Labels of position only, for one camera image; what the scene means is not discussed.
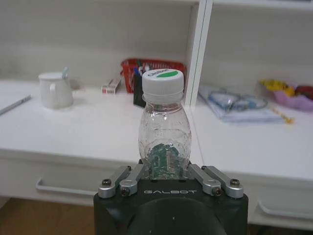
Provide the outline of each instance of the white desk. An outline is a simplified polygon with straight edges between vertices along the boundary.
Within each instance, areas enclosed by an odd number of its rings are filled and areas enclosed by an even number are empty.
[[[0,195],[90,205],[91,197],[40,192],[35,185],[42,178],[46,186],[97,191],[119,166],[138,163],[143,110],[123,86],[116,95],[85,87],[73,92],[73,106],[49,110],[41,105],[38,82],[16,78],[0,80],[0,92],[32,98],[0,116]],[[190,123],[190,160],[203,165]]]
[[[243,183],[251,223],[313,230],[313,114],[278,109],[295,123],[224,123],[201,98],[192,120],[204,164]]]

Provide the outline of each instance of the plastic bottle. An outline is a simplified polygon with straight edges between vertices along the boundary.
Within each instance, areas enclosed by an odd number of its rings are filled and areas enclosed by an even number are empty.
[[[150,179],[182,179],[191,146],[191,131],[181,106],[183,73],[172,69],[145,72],[147,102],[139,128],[139,152]]]

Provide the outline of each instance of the pink bowl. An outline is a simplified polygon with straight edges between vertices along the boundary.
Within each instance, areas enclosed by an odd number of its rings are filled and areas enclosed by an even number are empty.
[[[273,92],[277,103],[302,111],[313,111],[313,100],[304,95],[288,96],[283,91]]]

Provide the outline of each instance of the small box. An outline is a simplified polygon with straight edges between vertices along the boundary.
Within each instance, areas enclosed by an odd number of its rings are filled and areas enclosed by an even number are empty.
[[[115,94],[120,83],[121,83],[120,77],[112,79],[107,84],[101,87],[102,94]]]

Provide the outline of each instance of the screw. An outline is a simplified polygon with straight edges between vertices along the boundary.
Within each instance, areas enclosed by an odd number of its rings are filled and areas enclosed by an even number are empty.
[[[240,185],[240,181],[237,179],[231,179],[230,180],[230,185],[232,186],[239,186]]]
[[[122,197],[127,197],[129,195],[129,189],[128,188],[122,188],[121,189],[121,195],[122,195]]]
[[[213,188],[212,193],[214,196],[218,197],[218,196],[221,196],[222,190],[220,188]]]
[[[102,181],[102,185],[103,185],[103,186],[111,185],[111,180],[110,180],[110,179],[104,179],[104,180]]]

